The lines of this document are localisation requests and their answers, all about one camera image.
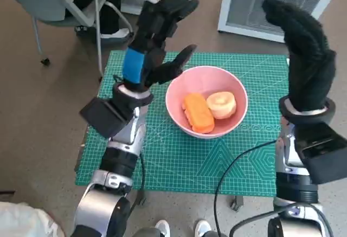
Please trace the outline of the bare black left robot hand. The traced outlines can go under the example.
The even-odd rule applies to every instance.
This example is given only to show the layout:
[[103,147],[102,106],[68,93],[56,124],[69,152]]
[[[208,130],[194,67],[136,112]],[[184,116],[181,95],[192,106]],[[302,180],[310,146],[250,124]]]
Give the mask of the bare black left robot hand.
[[127,48],[123,63],[123,83],[127,89],[144,92],[153,84],[178,77],[197,45],[186,46],[173,61],[164,62],[166,39],[173,37],[178,22],[199,5],[199,0],[145,1],[137,21],[137,32]]

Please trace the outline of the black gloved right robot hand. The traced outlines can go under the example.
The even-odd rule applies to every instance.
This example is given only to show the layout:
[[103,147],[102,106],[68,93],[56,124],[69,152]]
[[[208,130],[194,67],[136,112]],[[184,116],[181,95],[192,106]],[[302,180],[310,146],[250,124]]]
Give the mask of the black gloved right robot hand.
[[268,23],[284,32],[290,64],[288,97],[299,112],[324,108],[336,72],[336,52],[323,27],[308,12],[279,0],[264,0]]

